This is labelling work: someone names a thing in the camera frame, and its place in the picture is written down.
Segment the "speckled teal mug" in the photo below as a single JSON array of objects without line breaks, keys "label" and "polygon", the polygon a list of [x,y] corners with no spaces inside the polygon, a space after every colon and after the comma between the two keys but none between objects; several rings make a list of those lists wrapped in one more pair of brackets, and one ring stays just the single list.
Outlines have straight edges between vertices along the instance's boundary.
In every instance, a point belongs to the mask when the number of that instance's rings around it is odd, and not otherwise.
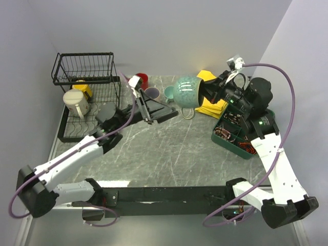
[{"label": "speckled teal mug", "polygon": [[203,80],[195,76],[180,77],[174,85],[173,98],[186,120],[195,117],[195,109],[202,106],[204,97],[200,93]]}]

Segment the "yellow enamel mug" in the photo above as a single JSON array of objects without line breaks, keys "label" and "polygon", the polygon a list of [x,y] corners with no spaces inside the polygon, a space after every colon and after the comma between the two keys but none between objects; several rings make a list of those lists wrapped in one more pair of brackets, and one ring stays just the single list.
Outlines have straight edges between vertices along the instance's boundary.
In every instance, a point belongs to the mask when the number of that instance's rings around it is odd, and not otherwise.
[{"label": "yellow enamel mug", "polygon": [[85,80],[77,80],[79,84],[72,85],[72,89],[80,90],[83,92],[87,101],[91,101],[93,97],[93,92],[88,84],[86,84]]}]

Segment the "floral mug green inside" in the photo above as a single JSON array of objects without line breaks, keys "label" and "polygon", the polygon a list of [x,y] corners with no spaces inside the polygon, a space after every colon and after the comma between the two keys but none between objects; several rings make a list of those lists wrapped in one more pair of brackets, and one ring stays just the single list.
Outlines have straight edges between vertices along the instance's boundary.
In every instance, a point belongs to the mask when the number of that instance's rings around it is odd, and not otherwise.
[{"label": "floral mug green inside", "polygon": [[63,95],[63,102],[69,112],[75,117],[84,120],[84,116],[90,111],[90,104],[82,91],[71,89]]}]

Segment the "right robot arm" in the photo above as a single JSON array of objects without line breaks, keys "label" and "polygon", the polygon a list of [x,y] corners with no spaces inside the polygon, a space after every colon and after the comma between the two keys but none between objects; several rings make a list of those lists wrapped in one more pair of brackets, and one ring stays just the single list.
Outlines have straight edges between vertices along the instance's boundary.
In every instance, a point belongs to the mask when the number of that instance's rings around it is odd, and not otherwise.
[{"label": "right robot arm", "polygon": [[283,144],[289,134],[280,135],[272,113],[267,109],[273,95],[271,83],[264,78],[252,78],[245,90],[233,82],[234,76],[225,71],[220,77],[211,80],[201,79],[199,97],[211,103],[220,100],[233,105],[241,113],[240,125],[256,150],[266,171],[261,179],[268,179],[272,192],[260,189],[260,182],[251,185],[244,179],[234,179],[227,183],[224,197],[227,203],[209,214],[203,226],[217,213],[240,200],[258,209],[266,224],[272,228],[301,220],[319,207],[314,196],[308,196],[296,177]]}]

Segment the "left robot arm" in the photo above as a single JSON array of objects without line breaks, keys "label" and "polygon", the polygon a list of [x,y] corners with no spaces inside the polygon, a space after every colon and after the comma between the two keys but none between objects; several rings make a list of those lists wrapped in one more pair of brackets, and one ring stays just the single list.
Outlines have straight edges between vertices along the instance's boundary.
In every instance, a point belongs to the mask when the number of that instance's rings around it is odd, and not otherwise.
[{"label": "left robot arm", "polygon": [[140,121],[160,124],[178,115],[174,107],[149,98],[143,90],[132,95],[132,99],[132,105],[125,109],[119,109],[113,102],[103,103],[95,117],[96,127],[74,147],[45,164],[19,170],[15,196],[29,215],[39,218],[55,205],[70,201],[100,204],[103,190],[94,179],[66,185],[62,182],[87,162],[112,150],[122,139],[120,130]]}]

